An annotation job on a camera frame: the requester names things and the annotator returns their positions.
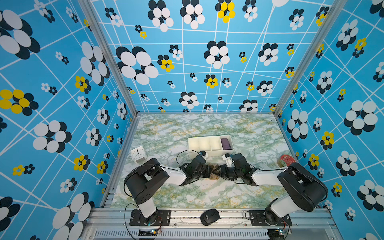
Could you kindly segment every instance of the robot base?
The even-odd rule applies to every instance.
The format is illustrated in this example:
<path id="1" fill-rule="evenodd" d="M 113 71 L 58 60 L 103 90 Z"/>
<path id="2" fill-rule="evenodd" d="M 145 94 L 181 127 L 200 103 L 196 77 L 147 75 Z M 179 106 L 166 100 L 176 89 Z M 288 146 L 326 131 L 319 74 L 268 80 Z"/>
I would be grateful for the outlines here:
<path id="1" fill-rule="evenodd" d="M 265 216 L 264 216 L 264 210 L 250 210 L 249 211 L 249 214 L 250 214 L 250 218 L 251 218 L 251 223 L 252 223 L 252 226 L 255 227 L 255 226 L 270 226 L 268 223 L 265 222 Z M 288 226 L 292 226 L 292 221 L 291 221 L 291 218 L 289 217 L 289 215 L 286 215 L 285 217 L 283 217 L 278 223 L 277 223 L 277 227 L 283 227 L 284 226 L 284 221 L 286 222 L 286 225 L 287 227 Z"/>
<path id="2" fill-rule="evenodd" d="M 161 217 L 161 219 L 163 220 L 163 222 L 161 223 L 162 226 L 169 226 L 170 210 L 158 210 L 157 216 Z M 147 226 L 145 224 L 145 218 L 141 214 L 140 210 L 134 209 L 132 211 L 129 225 L 130 226 Z M 159 219 L 156 219 L 156 221 L 151 226 L 160 226 Z"/>

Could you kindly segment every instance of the white alarm clock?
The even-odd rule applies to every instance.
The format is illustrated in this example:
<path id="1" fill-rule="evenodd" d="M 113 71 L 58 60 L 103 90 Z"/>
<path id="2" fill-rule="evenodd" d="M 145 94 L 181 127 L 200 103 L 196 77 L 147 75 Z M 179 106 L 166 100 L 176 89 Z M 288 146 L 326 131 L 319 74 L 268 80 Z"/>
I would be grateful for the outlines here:
<path id="1" fill-rule="evenodd" d="M 131 157 L 135 162 L 147 159 L 147 154 L 143 146 L 131 150 Z"/>

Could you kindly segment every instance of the floral wallpaper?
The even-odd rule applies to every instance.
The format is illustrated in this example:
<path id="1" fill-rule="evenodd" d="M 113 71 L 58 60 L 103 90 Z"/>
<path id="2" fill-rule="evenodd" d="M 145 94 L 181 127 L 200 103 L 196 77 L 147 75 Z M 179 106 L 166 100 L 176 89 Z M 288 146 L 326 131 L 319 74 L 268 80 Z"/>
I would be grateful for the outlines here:
<path id="1" fill-rule="evenodd" d="M 78 239 L 132 116 L 77 1 L 0 7 L 0 239 Z"/>
<path id="2" fill-rule="evenodd" d="M 344 239 L 382 240 L 383 1 L 349 0 L 278 114 Z"/>
<path id="3" fill-rule="evenodd" d="M 91 2 L 137 110 L 177 113 L 274 111 L 333 4 Z"/>

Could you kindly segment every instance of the computer mouse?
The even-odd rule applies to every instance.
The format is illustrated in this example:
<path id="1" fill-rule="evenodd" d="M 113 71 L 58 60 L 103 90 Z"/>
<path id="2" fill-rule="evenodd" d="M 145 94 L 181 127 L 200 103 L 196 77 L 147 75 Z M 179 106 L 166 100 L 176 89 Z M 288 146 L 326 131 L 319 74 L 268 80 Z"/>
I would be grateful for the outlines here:
<path id="1" fill-rule="evenodd" d="M 201 223 L 204 226 L 211 225 L 212 223 L 216 222 L 219 218 L 220 214 L 216 209 L 209 209 L 200 216 Z"/>

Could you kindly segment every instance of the marble tabletop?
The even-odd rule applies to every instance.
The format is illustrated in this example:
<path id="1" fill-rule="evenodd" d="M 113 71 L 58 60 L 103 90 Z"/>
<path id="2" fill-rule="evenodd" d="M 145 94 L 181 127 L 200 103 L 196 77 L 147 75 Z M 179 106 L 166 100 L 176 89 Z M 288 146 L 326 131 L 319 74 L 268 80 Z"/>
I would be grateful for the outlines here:
<path id="1" fill-rule="evenodd" d="M 272 114 L 141 114 L 131 149 L 143 146 L 147 160 L 154 157 L 163 165 L 178 167 L 176 156 L 188 149 L 189 137 L 219 135 L 231 135 L 234 154 L 242 153 L 248 163 L 261 169 L 277 168 L 282 154 L 291 155 Z M 190 162 L 188 152 L 180 154 L 178 161 Z M 136 163 L 131 156 L 126 159 L 111 207 L 134 203 L 124 193 L 124 178 L 144 162 Z M 207 164 L 225 162 L 215 156 L 208 157 Z M 158 208 L 265 208 L 286 194 L 279 186 L 238 185 L 220 178 L 199 179 L 182 187 L 164 184 L 153 199 Z"/>

